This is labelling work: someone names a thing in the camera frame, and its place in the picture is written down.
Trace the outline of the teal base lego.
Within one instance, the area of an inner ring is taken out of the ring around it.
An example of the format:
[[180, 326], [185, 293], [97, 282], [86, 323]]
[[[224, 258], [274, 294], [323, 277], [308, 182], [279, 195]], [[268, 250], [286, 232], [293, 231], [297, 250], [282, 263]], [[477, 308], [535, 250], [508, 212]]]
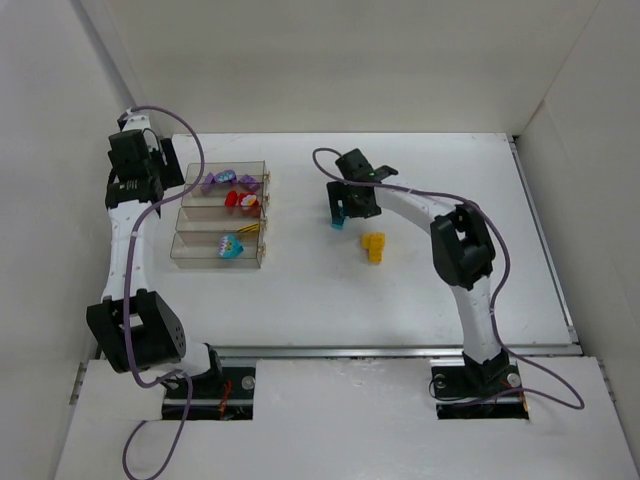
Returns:
[[345, 215], [342, 209], [331, 214], [331, 227], [336, 230], [342, 230], [345, 223]]

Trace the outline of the yellow lego figure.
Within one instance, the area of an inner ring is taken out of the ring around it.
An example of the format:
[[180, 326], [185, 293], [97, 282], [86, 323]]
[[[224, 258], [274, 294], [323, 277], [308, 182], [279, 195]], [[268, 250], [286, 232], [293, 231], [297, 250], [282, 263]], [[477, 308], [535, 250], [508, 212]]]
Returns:
[[386, 235], [383, 232], [367, 232], [361, 236], [361, 246], [366, 251], [370, 264], [382, 263], [385, 245]]

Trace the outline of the purple flower lego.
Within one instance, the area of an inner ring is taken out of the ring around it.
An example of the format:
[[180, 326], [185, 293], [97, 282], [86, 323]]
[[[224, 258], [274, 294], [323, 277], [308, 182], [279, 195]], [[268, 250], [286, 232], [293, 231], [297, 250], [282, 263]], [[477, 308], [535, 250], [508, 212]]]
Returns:
[[237, 174], [232, 169], [220, 171], [215, 174], [216, 185], [236, 184], [238, 182]]

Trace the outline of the red round lego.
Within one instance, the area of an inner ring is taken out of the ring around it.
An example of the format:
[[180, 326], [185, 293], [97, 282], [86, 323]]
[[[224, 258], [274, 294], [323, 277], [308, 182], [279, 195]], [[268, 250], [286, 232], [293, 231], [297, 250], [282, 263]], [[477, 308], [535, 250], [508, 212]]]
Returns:
[[243, 216], [259, 217], [261, 215], [260, 197], [253, 192], [240, 194], [237, 206]]

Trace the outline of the yellow lego plate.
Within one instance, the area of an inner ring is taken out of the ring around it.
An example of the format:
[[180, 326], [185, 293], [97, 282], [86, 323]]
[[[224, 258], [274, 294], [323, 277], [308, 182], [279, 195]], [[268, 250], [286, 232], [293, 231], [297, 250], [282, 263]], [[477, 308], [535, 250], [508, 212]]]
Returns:
[[259, 223], [253, 223], [238, 229], [237, 232], [240, 234], [256, 233], [260, 231], [260, 228], [261, 225]]

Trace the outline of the teal lego brick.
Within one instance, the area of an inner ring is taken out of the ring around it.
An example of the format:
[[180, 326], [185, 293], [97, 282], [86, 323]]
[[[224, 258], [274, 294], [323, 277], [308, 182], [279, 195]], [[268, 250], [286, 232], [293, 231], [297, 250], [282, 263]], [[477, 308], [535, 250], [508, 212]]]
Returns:
[[235, 257], [241, 255], [244, 252], [244, 246], [240, 242], [236, 242], [233, 246], [232, 253]]

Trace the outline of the red arch lego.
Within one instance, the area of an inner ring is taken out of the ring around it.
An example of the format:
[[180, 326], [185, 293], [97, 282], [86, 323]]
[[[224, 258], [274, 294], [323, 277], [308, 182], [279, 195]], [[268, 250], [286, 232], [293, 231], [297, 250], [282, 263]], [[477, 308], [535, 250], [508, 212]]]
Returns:
[[225, 205], [227, 208], [233, 208], [233, 207], [235, 207], [235, 206], [237, 205], [237, 203], [238, 203], [238, 197], [239, 197], [238, 192], [237, 192], [237, 191], [235, 191], [235, 190], [231, 190], [231, 191], [226, 195], [226, 198], [225, 198], [225, 201], [224, 201], [224, 205]]

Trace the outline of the purple lego block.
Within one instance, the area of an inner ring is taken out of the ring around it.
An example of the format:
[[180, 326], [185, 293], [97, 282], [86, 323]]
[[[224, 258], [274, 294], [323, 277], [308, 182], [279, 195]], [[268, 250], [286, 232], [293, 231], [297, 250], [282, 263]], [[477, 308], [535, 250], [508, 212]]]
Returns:
[[262, 183], [251, 175], [243, 175], [238, 179], [238, 185], [247, 192], [255, 193], [260, 190]]

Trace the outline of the teal frog lego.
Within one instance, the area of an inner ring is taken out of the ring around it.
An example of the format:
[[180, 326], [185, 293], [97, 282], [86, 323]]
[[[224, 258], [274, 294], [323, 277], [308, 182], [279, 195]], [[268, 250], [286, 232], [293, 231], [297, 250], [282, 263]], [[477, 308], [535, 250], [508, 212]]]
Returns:
[[237, 258], [238, 256], [235, 257], [234, 254], [232, 253], [233, 246], [236, 242], [241, 243], [241, 241], [238, 240], [235, 235], [227, 234], [222, 236], [218, 244], [218, 250], [217, 250], [218, 256], [222, 259]]

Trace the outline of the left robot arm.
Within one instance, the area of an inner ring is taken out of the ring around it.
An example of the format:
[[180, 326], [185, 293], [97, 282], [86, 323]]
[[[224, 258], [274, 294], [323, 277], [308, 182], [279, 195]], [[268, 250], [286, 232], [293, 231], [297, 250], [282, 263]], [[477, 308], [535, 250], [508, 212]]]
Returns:
[[195, 384], [223, 380], [215, 350], [191, 341], [178, 316], [152, 287], [153, 245], [166, 190], [184, 176], [170, 139], [148, 127], [109, 138], [111, 172], [105, 206], [111, 223], [106, 286], [86, 321], [115, 372], [185, 372]]

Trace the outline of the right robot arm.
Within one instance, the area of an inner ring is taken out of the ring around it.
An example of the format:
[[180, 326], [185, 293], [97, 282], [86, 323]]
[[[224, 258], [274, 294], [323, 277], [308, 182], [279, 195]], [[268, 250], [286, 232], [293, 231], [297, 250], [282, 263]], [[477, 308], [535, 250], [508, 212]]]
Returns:
[[478, 208], [450, 194], [386, 185], [398, 171], [373, 168], [359, 149], [339, 153], [336, 166], [340, 175], [327, 184], [334, 227], [389, 210], [429, 236], [434, 269], [451, 288], [463, 332], [463, 364], [434, 369], [434, 393], [448, 401], [487, 393], [509, 360], [493, 332], [490, 276], [496, 252]]

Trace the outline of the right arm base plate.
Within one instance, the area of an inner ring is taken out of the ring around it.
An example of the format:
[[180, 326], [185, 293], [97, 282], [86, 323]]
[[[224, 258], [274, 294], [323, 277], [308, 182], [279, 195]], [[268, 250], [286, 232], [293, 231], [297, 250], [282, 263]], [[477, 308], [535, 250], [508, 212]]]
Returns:
[[528, 420], [518, 366], [512, 363], [486, 386], [475, 385], [462, 364], [434, 363], [429, 394], [439, 420]]

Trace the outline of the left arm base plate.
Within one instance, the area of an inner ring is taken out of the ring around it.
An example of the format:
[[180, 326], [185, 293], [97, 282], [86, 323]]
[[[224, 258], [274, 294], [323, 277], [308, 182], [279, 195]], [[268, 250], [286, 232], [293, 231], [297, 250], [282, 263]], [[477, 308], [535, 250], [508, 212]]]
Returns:
[[[248, 421], [253, 419], [256, 369], [226, 366], [220, 372], [192, 378], [193, 393], [187, 419], [191, 421]], [[185, 380], [172, 381], [161, 407], [162, 420], [180, 420], [186, 405]]]

